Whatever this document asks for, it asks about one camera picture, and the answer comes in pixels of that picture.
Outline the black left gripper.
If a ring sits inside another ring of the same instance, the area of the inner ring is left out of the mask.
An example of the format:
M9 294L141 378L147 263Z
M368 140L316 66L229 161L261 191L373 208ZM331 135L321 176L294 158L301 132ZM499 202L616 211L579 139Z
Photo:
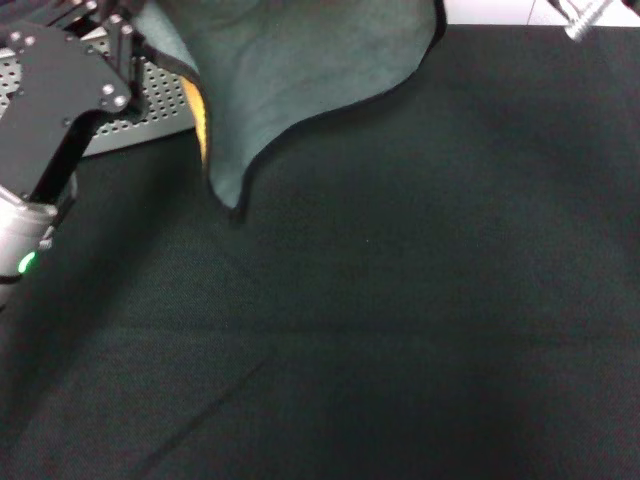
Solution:
M102 123L146 111L134 27L125 18L103 23L106 59L78 39L101 27L101 7L55 1L48 27L10 30L7 46L17 54L21 80L1 117L1 185L18 196L55 200Z

